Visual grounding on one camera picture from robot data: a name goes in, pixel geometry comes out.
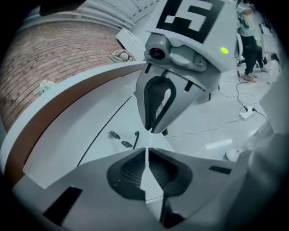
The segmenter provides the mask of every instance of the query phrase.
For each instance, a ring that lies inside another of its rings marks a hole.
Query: person
[[[253,30],[250,28],[249,23],[245,18],[246,15],[251,15],[253,13],[253,9],[247,7],[245,4],[239,4],[237,6],[237,12],[240,22],[238,33],[241,36],[243,56],[246,63],[243,79],[255,83],[255,78],[257,78],[257,75],[253,73],[253,67],[256,64],[256,61],[258,61],[262,72],[268,72],[268,70],[264,67],[262,62],[262,48],[261,50],[258,49]]]
[[[266,140],[270,139],[274,136],[274,131],[272,128],[271,123],[267,120],[265,123],[261,125],[261,127],[253,134],[243,146],[239,149],[230,149],[225,153],[225,159],[230,161],[237,161],[239,155],[244,151],[252,151],[256,149],[261,143],[265,142]]]

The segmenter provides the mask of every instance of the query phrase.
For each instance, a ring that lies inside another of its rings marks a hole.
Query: black handle
[[[137,141],[139,140],[139,137],[140,137],[140,132],[139,131],[135,132],[135,135],[136,135],[135,144],[134,144],[134,147],[132,149],[135,149],[135,147],[136,147],[136,143],[137,143]]]

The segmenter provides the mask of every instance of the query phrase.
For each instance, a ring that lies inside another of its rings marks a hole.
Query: black seam line
[[[106,124],[103,126],[103,128],[101,128],[101,130],[99,131],[99,133],[96,135],[96,137],[93,139],[93,141],[91,142],[91,144],[89,145],[89,147],[86,149],[85,153],[83,154],[83,156],[81,157],[80,161],[78,162],[77,166],[80,165],[82,159],[84,158],[85,154],[87,153],[87,151],[89,150],[90,146],[93,144],[93,142],[95,141],[95,139],[98,137],[98,135],[102,132],[102,130],[105,128],[105,126],[110,122],[110,120],[115,116],[115,114],[122,108],[122,106],[124,106],[126,104],[126,102],[131,98],[131,96],[120,106],[120,108],[112,115],[112,117],[108,120],[108,122],[106,122]]]

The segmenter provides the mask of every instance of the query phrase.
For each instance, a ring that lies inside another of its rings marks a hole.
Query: robotic arm
[[[164,0],[149,22],[145,60],[135,95],[144,127],[165,130],[201,91],[214,91],[231,68],[236,45],[235,3]],[[161,112],[157,111],[165,99]]]

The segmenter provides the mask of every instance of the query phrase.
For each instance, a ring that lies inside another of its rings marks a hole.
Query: plug
[[[240,117],[243,119],[243,120],[246,120],[248,119],[249,117],[251,117],[252,115],[254,115],[254,110],[253,108],[250,106],[248,108],[244,108],[242,112],[240,112]]]

